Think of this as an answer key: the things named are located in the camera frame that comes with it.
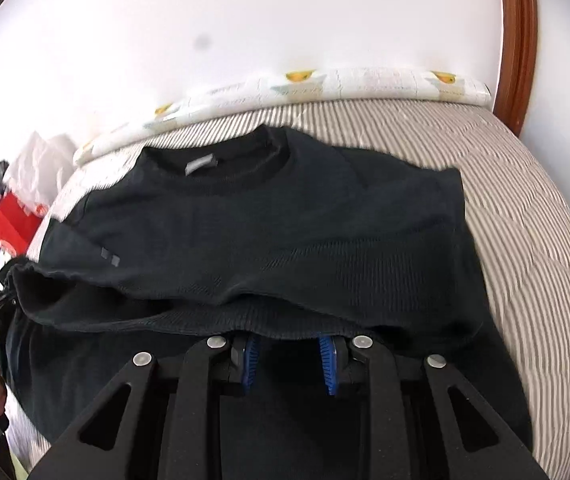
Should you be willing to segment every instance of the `white plastic bag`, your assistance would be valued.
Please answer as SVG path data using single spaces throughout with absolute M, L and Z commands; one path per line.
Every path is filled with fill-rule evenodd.
M 28 209 L 44 216 L 73 172 L 72 161 L 34 132 L 3 181 Z

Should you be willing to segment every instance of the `silver screw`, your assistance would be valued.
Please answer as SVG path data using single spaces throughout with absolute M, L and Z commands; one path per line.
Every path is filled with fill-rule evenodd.
M 210 348 L 222 348 L 227 344 L 227 339 L 221 335 L 213 335 L 207 339 L 207 346 Z
M 447 361 L 442 355 L 432 354 L 427 357 L 427 364 L 432 368 L 443 368 Z
M 366 335 L 357 335 L 351 342 L 356 348 L 370 348 L 374 344 L 371 338 Z
M 139 352 L 134 356 L 136 366 L 147 366 L 152 362 L 152 355 L 149 352 Z

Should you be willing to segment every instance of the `triangular cutout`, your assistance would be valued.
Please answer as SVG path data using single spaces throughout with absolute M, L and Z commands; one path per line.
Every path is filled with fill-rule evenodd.
M 466 452 L 498 444 L 498 435 L 458 388 L 447 390 Z
M 117 389 L 82 429 L 79 435 L 80 441 L 105 451 L 113 449 L 130 393 L 129 384 L 123 384 Z

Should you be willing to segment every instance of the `bed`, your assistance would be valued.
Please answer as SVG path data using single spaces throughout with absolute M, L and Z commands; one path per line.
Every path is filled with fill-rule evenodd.
M 529 402 L 533 454 L 553 480 L 570 478 L 570 211 L 518 139 L 485 108 L 388 98 L 289 104 L 205 120 L 136 142 L 82 166 L 56 199 L 28 256 L 38 259 L 50 216 L 121 179 L 145 145 L 182 148 L 287 124 L 336 145 L 392 153 L 430 168 L 455 166 L 466 220 L 496 325 Z M 13 396 L 8 439 L 30 470 L 49 444 Z

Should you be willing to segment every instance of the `red bag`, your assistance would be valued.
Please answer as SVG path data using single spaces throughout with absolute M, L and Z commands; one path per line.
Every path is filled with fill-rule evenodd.
M 0 248 L 12 256 L 25 254 L 41 222 L 41 217 L 8 193 L 0 201 Z

